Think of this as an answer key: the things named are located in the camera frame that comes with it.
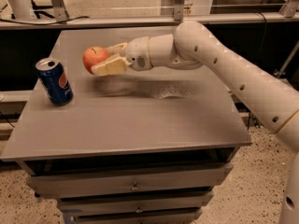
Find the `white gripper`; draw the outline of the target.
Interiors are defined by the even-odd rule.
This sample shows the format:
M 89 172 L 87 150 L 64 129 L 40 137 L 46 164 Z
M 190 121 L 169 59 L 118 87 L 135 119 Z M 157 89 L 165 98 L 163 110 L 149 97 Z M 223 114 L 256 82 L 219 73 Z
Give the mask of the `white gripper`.
M 123 74 L 129 66 L 136 71 L 146 71 L 152 68 L 148 36 L 133 39 L 129 43 L 124 42 L 107 47 L 107 51 L 112 56 L 92 67 L 93 74 L 98 77 Z

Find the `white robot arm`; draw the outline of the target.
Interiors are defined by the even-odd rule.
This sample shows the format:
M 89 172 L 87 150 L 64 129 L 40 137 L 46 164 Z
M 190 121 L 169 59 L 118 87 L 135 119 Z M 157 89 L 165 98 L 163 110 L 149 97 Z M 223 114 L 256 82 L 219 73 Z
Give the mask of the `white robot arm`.
M 299 222 L 299 93 L 293 87 L 226 48 L 205 25 L 181 23 L 173 34 L 144 36 L 108 47 L 111 56 L 92 68 L 96 76 L 208 67 L 276 138 L 296 152 L 279 224 Z

